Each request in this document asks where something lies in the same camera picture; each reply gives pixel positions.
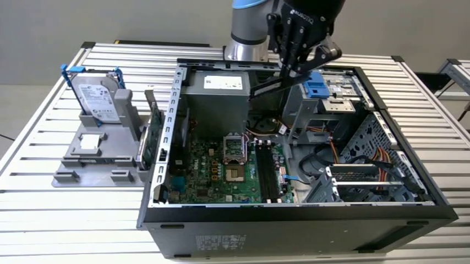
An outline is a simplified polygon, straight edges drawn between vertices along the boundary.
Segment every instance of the sticker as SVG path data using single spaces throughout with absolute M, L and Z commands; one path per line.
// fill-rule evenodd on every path
M 280 134 L 285 135 L 288 131 L 288 126 L 285 126 L 285 124 L 282 124 L 281 128 L 280 128 Z
M 213 76 L 205 77 L 205 89 L 244 90 L 242 76 Z
M 198 250 L 244 249 L 248 235 L 197 235 Z
M 103 85 L 81 84 L 83 100 L 93 116 L 102 122 L 119 121 L 110 91 Z
M 336 85 L 330 85 L 330 89 L 334 91 L 334 92 L 341 92 L 341 88 Z

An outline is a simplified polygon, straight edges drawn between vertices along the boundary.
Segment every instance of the blue latch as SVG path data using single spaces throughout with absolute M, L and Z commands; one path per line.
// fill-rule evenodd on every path
M 329 98 L 330 90 L 325 84 L 324 76 L 318 71 L 310 72 L 310 78 L 304 83 L 310 98 Z

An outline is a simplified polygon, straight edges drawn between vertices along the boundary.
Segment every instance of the small white label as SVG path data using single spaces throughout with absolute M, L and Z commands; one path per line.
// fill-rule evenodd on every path
M 282 124 L 281 128 L 280 128 L 280 134 L 285 135 L 286 131 L 288 131 L 288 126 L 285 126 L 285 124 Z
M 91 84 L 81 84 L 79 89 L 94 117 L 102 122 L 119 121 L 109 89 L 103 85 Z
M 242 90 L 242 76 L 213 76 L 205 77 L 205 89 Z
M 341 92 L 341 88 L 336 85 L 330 85 L 330 89 L 334 91 L 334 92 Z

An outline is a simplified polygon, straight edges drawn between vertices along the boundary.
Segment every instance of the blue tab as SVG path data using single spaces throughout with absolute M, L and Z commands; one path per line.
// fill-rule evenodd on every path
M 304 83 L 310 98 L 329 98 L 330 90 L 325 84 L 324 76 L 318 71 L 312 71 L 309 80 Z
M 119 69 L 119 67 L 115 68 L 115 73 L 118 74 L 118 82 L 121 89 L 126 89 L 123 71 Z
M 234 0 L 233 8 L 244 9 L 265 3 L 268 0 Z
M 86 67 L 83 67 L 83 66 L 74 66 L 69 70 L 69 72 L 71 72 L 71 73 L 83 73 L 85 71 L 86 71 Z

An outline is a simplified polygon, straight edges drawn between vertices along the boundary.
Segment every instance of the metal frame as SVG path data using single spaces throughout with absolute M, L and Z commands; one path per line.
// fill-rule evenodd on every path
M 134 103 L 139 113 L 149 114 L 143 91 L 154 89 L 159 109 L 166 111 L 177 58 L 222 59 L 222 49 L 97 43 L 95 47 L 81 49 L 71 65 L 106 70 L 119 66 L 126 74 L 127 86 L 134 91 Z M 277 61 L 276 54 L 270 55 L 270 61 Z M 461 219 L 386 255 L 340 256 L 325 253 L 321 256 L 240 257 L 238 261 L 250 263 L 380 261 L 384 264 L 432 264 L 441 260 L 448 264 L 468 263 L 470 258 L 468 140 L 460 137 L 455 125 L 441 117 L 443 106 L 425 98 L 423 87 L 412 82 L 409 75 L 415 74 L 408 75 L 390 56 L 346 54 L 329 65 L 362 67 L 385 101 L 388 111 Z M 171 263 L 173 260 L 163 260 L 151 237 L 141 231 L 131 230 L 137 210 L 142 204 L 142 188 L 58 190 L 50 184 L 51 173 L 58 169 L 58 162 L 51 159 L 61 157 L 61 152 L 67 148 L 62 144 L 67 144 L 69 134 L 75 133 L 79 123 L 75 117 L 79 105 L 74 103 L 73 93 L 63 84 L 61 80 L 55 85 L 0 162 L 3 168 L 0 189 L 5 190 L 0 190 L 0 199 L 5 209 L 9 209 L 2 212 L 2 237 L 9 238 L 6 241 L 14 239 L 18 242 L 17 245 L 0 245 L 0 250 L 5 250 L 2 256 L 15 255 L 6 258 L 7 262 L 10 260 L 15 263 L 155 260 Z M 46 139 L 43 136 L 47 134 L 54 136 Z M 49 146 L 31 145 L 38 142 L 47 143 Z M 35 174 L 31 172 L 33 166 L 37 166 Z M 23 222 L 25 219 L 35 219 L 35 222 Z M 201 259 L 201 262 L 205 261 L 226 262 L 233 259 Z

